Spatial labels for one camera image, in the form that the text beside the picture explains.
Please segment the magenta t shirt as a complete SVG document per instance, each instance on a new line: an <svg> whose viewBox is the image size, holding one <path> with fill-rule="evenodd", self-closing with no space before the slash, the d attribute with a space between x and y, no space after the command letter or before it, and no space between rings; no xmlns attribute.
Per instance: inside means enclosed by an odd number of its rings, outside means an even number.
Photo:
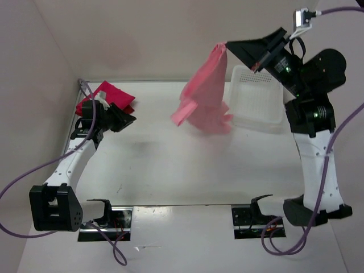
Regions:
<svg viewBox="0 0 364 273"><path fill-rule="evenodd" d="M87 91L87 88L85 84L81 83L82 90ZM135 97L125 93L124 91L116 88L114 85L107 81L103 81L101 85L93 92L93 95L95 96L99 91L104 91L106 93L106 101L111 104L116 104L121 110L123 110L127 105L131 105L133 101L135 100ZM91 95L88 93L88 96L85 97L80 103L77 105L82 105L84 102L90 101L91 106L93 106Z"/></svg>

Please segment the light pink t shirt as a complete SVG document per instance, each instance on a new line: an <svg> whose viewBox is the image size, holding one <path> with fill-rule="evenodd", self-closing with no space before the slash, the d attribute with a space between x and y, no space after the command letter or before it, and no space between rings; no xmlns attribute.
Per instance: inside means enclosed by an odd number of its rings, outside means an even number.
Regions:
<svg viewBox="0 0 364 273"><path fill-rule="evenodd" d="M176 126L187 121L206 134L228 134L233 115L223 102L228 64L225 43L218 43L180 94L180 104L171 115Z"/></svg>

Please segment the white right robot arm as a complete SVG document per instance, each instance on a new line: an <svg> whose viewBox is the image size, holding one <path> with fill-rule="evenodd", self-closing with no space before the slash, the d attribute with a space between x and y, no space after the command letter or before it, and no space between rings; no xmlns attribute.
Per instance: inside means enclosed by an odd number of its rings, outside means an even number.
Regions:
<svg viewBox="0 0 364 273"><path fill-rule="evenodd" d="M346 81L343 54L327 48L303 62L282 28L261 39L227 42L226 47L252 72L267 71L293 95L284 107L302 164L304 193L284 201L285 218L293 226L310 227L351 216L337 183L337 128L328 98Z"/></svg>

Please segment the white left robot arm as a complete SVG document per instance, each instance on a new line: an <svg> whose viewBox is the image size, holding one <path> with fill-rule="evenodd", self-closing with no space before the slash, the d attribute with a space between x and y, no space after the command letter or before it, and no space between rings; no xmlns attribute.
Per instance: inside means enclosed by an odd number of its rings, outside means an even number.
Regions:
<svg viewBox="0 0 364 273"><path fill-rule="evenodd" d="M103 140L104 132L118 133L136 118L114 103L104 106L98 100L83 102L81 112L65 158L44 184L34 185L29 192L37 231L78 231L82 224L93 220L105 228L113 222L109 200L94 198L79 202L75 189L88 161Z"/></svg>

